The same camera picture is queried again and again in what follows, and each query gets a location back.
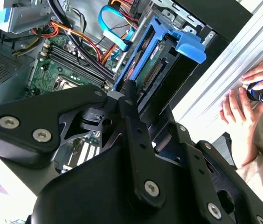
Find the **ram slot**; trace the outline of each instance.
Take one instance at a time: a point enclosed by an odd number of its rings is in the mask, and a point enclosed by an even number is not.
[[[73,64],[82,70],[86,71],[87,73],[91,74],[91,76],[100,79],[101,81],[105,81],[105,78],[97,71],[92,69],[83,59],[77,60],[77,57],[60,47],[57,47],[55,45],[51,46],[49,55],[56,55],[59,58],[62,58],[66,61],[68,61],[70,64]]]
[[[88,79],[88,80],[90,80],[90,81],[92,81],[92,82],[94,82],[94,83],[96,83],[96,84],[98,84],[100,86],[102,86],[104,84],[104,82],[102,80],[99,80],[99,79],[97,79],[95,77],[92,77],[86,71],[84,71],[84,70],[82,70],[82,69],[70,64],[68,61],[66,61],[64,59],[61,59],[61,58],[59,58],[59,57],[57,57],[55,55],[50,55],[49,58],[52,61],[54,61],[54,62],[56,62],[56,63],[58,63],[58,64],[60,64],[60,65],[62,65],[64,67],[66,67],[66,68],[68,68],[69,70],[73,71],[74,73],[76,73],[78,75],[81,75],[81,76],[85,77],[86,79]]]

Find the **motherboard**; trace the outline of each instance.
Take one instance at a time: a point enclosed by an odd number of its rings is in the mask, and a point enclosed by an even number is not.
[[[95,57],[95,51],[88,45],[84,48]],[[109,60],[108,69],[117,61]],[[113,85],[90,67],[65,35],[46,39],[32,70],[27,97],[53,91],[93,84],[108,92]],[[90,132],[83,138],[71,140],[62,145],[55,157],[55,167],[66,172],[99,154],[100,133]]]

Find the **blue plastic handle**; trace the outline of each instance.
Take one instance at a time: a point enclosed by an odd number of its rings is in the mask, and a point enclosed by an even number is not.
[[[176,51],[201,64],[206,60],[205,45],[200,43],[201,38],[186,32],[183,33],[177,43]]]

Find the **white surface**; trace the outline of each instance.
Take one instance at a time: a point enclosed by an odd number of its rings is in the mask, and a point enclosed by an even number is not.
[[[0,217],[26,220],[41,189],[58,176],[53,165],[44,169],[28,169],[0,159],[0,185],[8,193],[0,193]]]
[[[215,141],[226,131],[218,119],[226,93],[240,77],[263,60],[263,4],[207,72],[173,110],[175,120],[193,141]]]

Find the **silver screw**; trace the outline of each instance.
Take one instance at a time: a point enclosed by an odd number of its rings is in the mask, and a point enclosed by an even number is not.
[[[14,129],[20,125],[17,118],[6,116],[0,119],[0,126],[7,129]]]
[[[207,207],[208,211],[213,217],[215,217],[216,219],[221,219],[221,211],[215,204],[208,203]]]
[[[152,197],[157,197],[159,195],[159,188],[153,181],[146,181],[144,184],[145,190]]]
[[[257,220],[258,220],[258,222],[259,222],[260,224],[263,224],[263,218],[262,218],[262,217],[257,216]]]
[[[100,91],[95,90],[94,93],[95,93],[96,95],[100,96],[100,97],[103,96],[103,94],[102,94]]]
[[[182,131],[186,131],[186,128],[184,127],[184,126],[182,126],[182,125],[179,125],[179,128],[182,130]]]
[[[48,142],[51,140],[52,138],[52,134],[51,132],[49,132],[46,129],[36,129],[33,134],[32,134],[33,138],[38,141],[38,142]]]
[[[132,101],[131,101],[131,100],[126,99],[125,101],[126,101],[129,105],[132,105]]]
[[[208,144],[208,143],[205,143],[204,145],[206,146],[206,148],[208,148],[208,149],[211,149],[211,146],[210,146],[210,144]]]

